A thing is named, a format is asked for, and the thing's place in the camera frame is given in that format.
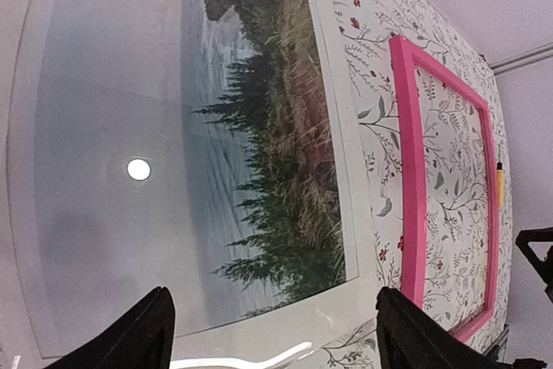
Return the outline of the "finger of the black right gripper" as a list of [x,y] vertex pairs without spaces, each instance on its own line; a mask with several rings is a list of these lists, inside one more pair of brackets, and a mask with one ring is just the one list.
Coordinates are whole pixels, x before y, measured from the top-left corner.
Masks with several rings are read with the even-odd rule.
[[531,248],[530,243],[551,243],[552,228],[541,228],[534,230],[522,230],[516,238],[516,246],[529,261],[533,269],[545,283],[544,292],[552,302],[552,246],[546,253],[544,259],[540,259]]

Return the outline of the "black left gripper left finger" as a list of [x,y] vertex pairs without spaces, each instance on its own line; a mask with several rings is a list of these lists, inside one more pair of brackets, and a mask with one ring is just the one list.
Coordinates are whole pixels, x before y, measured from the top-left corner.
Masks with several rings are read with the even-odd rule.
[[168,369],[175,334],[175,305],[156,287],[104,332],[49,369]]

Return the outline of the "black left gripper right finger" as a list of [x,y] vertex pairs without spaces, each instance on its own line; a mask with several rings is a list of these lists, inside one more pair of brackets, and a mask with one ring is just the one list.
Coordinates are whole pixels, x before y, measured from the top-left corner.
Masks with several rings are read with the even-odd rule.
[[377,296],[377,343],[383,368],[498,368],[457,340],[398,289]]

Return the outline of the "yellow handled screwdriver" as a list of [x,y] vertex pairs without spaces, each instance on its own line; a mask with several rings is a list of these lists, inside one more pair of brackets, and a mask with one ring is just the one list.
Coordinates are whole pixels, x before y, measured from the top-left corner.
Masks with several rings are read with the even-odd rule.
[[501,208],[505,203],[505,179],[502,162],[497,162],[497,185],[498,185],[498,207]]

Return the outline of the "framed landscape photo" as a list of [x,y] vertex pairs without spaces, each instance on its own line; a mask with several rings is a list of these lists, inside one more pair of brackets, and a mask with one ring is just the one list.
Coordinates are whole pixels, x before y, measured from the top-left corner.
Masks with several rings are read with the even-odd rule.
[[319,366],[375,316],[371,230],[330,0],[1,0],[6,359],[161,286],[186,366]]

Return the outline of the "pink wooden photo frame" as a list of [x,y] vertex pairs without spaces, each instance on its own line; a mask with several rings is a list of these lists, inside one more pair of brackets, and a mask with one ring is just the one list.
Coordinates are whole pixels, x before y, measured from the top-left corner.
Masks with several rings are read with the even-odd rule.
[[436,77],[475,107],[482,129],[488,202],[486,289],[478,313],[453,330],[467,343],[494,314],[499,273],[499,197],[496,155],[488,103],[459,77],[402,35],[389,40],[397,93],[398,121],[403,164],[404,250],[401,290],[422,307],[427,254],[427,186],[423,149],[423,122],[416,86],[416,68]]

